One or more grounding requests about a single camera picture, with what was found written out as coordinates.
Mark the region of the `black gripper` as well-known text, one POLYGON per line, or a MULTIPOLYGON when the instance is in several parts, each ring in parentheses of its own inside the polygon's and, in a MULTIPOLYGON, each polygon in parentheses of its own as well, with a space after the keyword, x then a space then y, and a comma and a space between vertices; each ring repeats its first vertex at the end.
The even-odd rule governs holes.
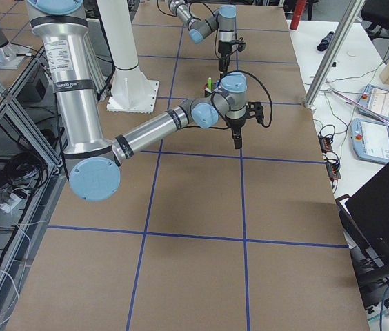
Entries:
POLYGON ((218 43, 219 57, 219 71, 228 71, 228 58, 233 52, 233 44, 231 41, 219 41, 218 43))
POLYGON ((241 128, 245 125, 245 119, 243 117, 238 119, 231 119, 229 117, 226 117, 226 123, 228 127, 232 130, 235 149, 241 149, 242 148, 241 128))

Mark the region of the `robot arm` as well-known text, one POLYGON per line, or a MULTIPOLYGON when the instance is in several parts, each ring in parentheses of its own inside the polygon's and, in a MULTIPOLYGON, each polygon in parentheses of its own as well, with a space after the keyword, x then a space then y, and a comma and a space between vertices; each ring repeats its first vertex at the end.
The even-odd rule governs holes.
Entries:
POLYGON ((217 55, 220 78, 228 73, 231 56, 241 52, 246 42, 237 37, 235 29, 237 8, 235 5, 222 5, 211 12, 207 19, 200 19, 190 11, 187 1, 166 1, 168 9, 187 27, 188 34, 195 44, 201 43, 209 35, 217 33, 217 55))
MULTIPOLYGON (((111 197, 121 182, 120 164, 189 123, 202 128, 223 119, 237 148, 246 117, 246 78, 230 72, 209 97, 186 99, 175 108, 113 140, 103 136, 97 91, 87 60, 88 22, 82 1, 28 1, 32 32, 40 37, 53 80, 53 91, 66 129, 65 167, 72 191, 86 201, 111 197)), ((125 1, 100 1, 115 74, 111 110, 152 112, 159 84, 142 73, 125 1)))

